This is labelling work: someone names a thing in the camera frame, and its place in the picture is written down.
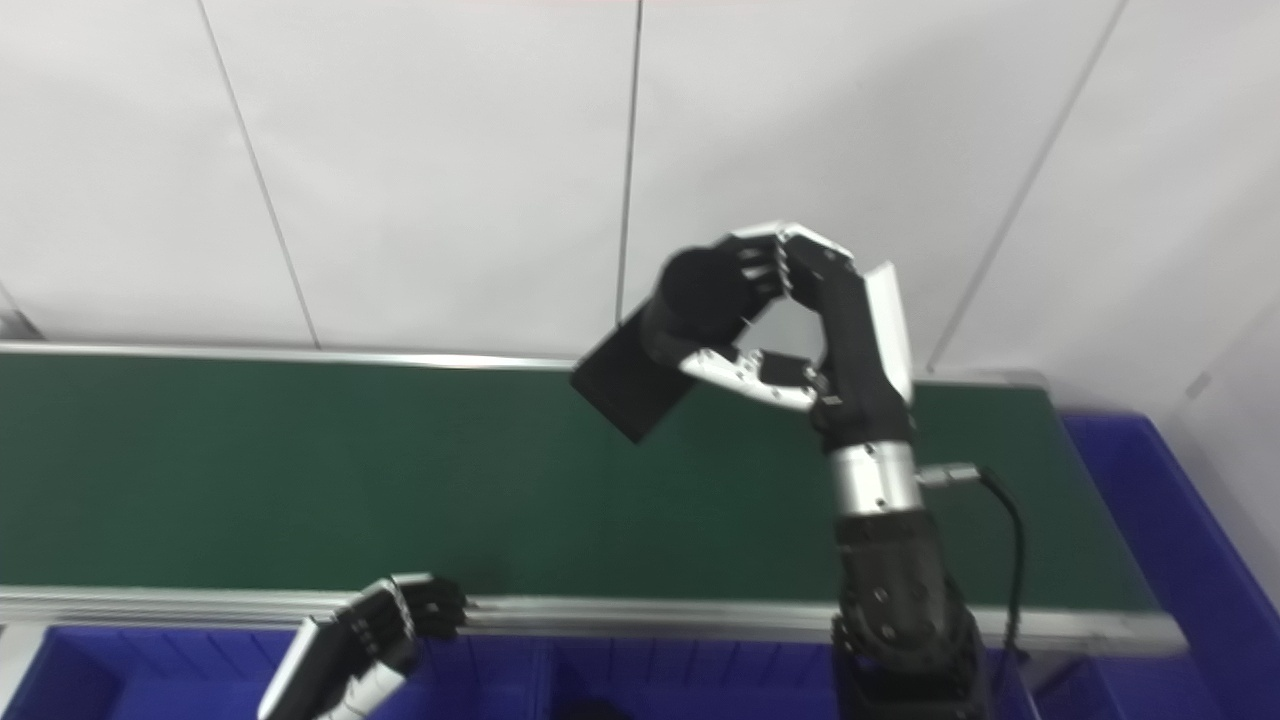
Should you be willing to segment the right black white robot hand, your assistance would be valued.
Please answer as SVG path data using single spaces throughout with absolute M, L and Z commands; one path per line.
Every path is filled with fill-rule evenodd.
M 896 270 L 861 270 L 854 254 L 796 222 L 732 231 L 713 245 L 746 281 L 749 300 L 727 340 L 701 340 L 681 360 L 686 375 L 758 402 L 805 413 L 823 454 L 910 443 L 913 370 Z M 818 361 L 741 350 L 737 337 L 780 300 L 815 314 Z

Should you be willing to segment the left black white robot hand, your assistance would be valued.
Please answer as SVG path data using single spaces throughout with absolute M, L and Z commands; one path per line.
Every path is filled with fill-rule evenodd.
M 367 719 L 417 670 L 422 641 L 467 621 L 458 583 L 430 573 L 379 579 L 303 619 L 259 701 L 259 719 Z

